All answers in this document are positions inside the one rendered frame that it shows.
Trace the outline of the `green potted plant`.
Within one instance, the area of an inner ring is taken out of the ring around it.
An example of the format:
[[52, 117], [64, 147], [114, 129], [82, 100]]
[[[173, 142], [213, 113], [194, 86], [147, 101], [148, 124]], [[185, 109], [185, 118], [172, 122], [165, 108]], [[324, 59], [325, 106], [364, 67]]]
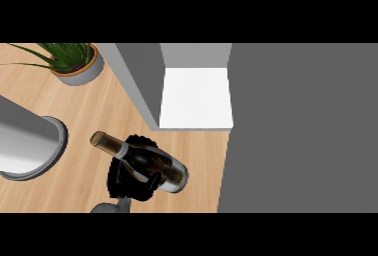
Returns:
[[11, 46], [32, 53], [46, 62], [46, 65], [26, 63], [26, 66], [48, 69], [69, 86], [86, 85], [103, 73], [105, 61], [94, 43], [39, 43], [51, 56], [14, 43]]

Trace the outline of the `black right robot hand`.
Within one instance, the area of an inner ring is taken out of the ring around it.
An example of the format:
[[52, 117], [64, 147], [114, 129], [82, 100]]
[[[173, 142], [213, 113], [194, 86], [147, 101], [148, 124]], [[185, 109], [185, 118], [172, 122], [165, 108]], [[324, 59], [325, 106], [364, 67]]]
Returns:
[[145, 147], [159, 145], [148, 137], [131, 135], [126, 146], [126, 155], [122, 158], [114, 157], [111, 161], [107, 181], [110, 197], [148, 201], [159, 189], [163, 174], [153, 165], [156, 155]]

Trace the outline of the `grey open cabinet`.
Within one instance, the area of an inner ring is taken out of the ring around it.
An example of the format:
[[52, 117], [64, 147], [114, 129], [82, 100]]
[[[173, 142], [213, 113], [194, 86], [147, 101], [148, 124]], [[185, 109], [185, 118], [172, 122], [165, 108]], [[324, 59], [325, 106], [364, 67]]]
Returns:
[[98, 48], [151, 130], [234, 128], [230, 43], [101, 43]]

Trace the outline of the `large dark grey cabinet door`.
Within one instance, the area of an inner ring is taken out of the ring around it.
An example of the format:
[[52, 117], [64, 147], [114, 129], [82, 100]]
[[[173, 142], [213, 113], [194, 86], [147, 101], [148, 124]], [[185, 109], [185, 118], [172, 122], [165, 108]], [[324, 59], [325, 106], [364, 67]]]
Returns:
[[224, 212], [378, 212], [378, 44], [238, 44]]

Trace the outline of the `dark wine bottle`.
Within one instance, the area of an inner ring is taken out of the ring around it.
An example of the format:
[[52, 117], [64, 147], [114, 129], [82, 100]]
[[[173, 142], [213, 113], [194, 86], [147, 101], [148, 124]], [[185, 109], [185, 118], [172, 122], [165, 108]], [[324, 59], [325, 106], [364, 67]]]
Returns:
[[113, 197], [131, 196], [145, 201], [157, 189], [169, 193], [185, 189], [188, 168], [150, 138], [131, 135], [122, 140], [97, 131], [91, 144], [113, 156], [108, 173]]

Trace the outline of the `grey metal cylindrical appliance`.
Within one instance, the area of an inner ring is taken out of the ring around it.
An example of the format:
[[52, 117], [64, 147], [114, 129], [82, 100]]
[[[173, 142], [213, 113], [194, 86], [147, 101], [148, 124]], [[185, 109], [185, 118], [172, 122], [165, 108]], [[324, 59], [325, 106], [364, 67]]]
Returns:
[[69, 144], [66, 123], [0, 96], [0, 176], [27, 181], [58, 163]]

